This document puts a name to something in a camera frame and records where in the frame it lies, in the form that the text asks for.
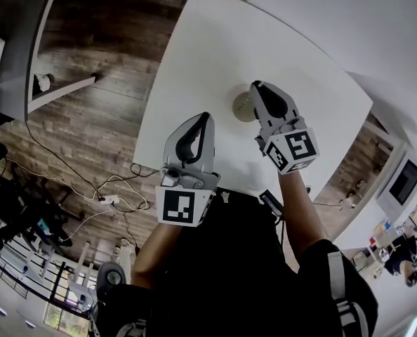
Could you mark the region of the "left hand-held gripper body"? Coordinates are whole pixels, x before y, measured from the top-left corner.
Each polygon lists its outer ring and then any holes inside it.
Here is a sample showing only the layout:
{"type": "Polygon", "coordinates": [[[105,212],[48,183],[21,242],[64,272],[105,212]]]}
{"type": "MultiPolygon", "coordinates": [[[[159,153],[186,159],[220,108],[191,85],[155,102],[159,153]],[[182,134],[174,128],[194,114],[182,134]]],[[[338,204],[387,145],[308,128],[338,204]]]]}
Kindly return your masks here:
{"type": "Polygon", "coordinates": [[[216,195],[217,173],[200,173],[164,166],[156,187],[157,218],[160,223],[183,227],[201,225],[216,195]]]}

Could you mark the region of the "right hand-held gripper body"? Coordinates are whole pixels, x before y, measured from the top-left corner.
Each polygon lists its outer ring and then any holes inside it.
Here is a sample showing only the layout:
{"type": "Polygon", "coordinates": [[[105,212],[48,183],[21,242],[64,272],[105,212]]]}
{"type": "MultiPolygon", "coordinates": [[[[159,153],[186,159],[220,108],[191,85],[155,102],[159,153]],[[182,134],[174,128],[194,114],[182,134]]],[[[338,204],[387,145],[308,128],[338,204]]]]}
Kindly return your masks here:
{"type": "Polygon", "coordinates": [[[261,128],[255,141],[280,175],[304,169],[319,156],[314,131],[301,116],[276,129],[261,128]]]}

